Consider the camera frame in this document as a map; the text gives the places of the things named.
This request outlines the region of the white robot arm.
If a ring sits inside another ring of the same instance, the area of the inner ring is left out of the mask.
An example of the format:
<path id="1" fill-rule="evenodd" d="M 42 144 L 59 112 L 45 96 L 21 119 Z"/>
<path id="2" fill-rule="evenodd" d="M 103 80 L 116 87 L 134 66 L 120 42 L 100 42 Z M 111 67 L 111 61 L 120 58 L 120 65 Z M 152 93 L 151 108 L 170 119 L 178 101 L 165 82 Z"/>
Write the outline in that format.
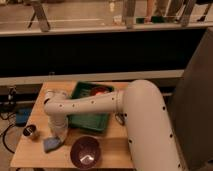
<path id="1" fill-rule="evenodd" d="M 182 171 L 163 96 L 148 80 L 135 80 L 122 90 L 79 99 L 70 99 L 63 90 L 48 90 L 44 112 L 52 133 L 60 138 L 67 136 L 69 114 L 121 113 L 137 171 Z"/>

